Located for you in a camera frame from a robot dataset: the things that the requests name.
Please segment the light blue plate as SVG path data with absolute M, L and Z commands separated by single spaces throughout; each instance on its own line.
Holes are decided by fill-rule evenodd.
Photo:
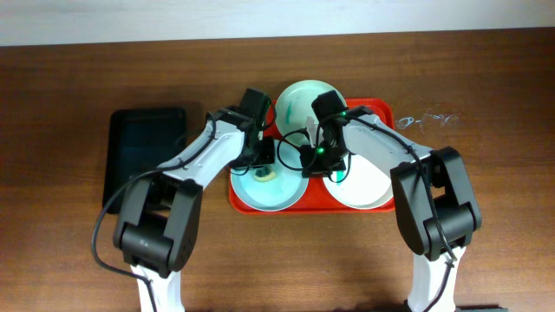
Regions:
M 279 146 L 279 156 L 282 160 L 290 162 L 291 167 L 300 167 L 300 152 L 289 143 L 280 143 L 274 139 L 275 152 Z M 257 182 L 253 177 L 258 168 L 249 168 L 248 171 L 231 170 L 231 176 L 238 178 L 233 182 L 236 193 L 251 207 L 261 211 L 277 211 L 296 203 L 304 194 L 309 179 L 304 178 L 301 172 L 293 171 L 284 166 L 276 154 L 275 162 L 259 168 L 271 168 L 277 177 L 269 182 Z

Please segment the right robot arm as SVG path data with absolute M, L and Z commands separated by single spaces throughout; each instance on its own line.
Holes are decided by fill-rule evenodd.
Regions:
M 460 259 L 482 225 L 480 208 L 459 152 L 405 138 L 364 106 L 316 108 L 307 136 L 313 157 L 352 153 L 387 174 L 399 232 L 414 255 L 409 311 L 454 311 Z

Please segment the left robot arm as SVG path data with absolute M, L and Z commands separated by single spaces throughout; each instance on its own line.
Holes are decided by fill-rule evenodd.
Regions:
M 239 107 L 208 114 L 192 143 L 117 191 L 113 244 L 138 283 L 141 310 L 183 310 L 180 272 L 196 244 L 203 192 L 225 167 L 256 160 L 267 114 Z

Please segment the green yellow sponge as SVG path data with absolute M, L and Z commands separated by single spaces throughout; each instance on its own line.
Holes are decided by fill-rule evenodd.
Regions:
M 257 182 L 269 182 L 277 177 L 277 174 L 271 168 L 258 168 L 254 173 L 254 179 Z

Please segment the light green plate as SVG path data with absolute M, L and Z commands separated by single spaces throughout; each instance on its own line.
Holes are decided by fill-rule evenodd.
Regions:
M 341 93 L 324 81 L 304 80 L 287 87 L 275 104 L 275 124 L 279 133 L 285 136 L 289 132 L 305 129 L 308 118 L 312 118 L 312 125 L 315 126 L 317 117 L 311 104 L 320 94 L 329 91 L 336 91 L 343 106 L 347 107 Z

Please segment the white plate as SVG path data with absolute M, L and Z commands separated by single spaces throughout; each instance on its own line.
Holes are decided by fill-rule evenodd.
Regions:
M 344 171 L 322 178 L 325 189 L 342 205 L 357 210 L 372 210 L 393 198 L 390 178 L 360 155 L 343 158 Z

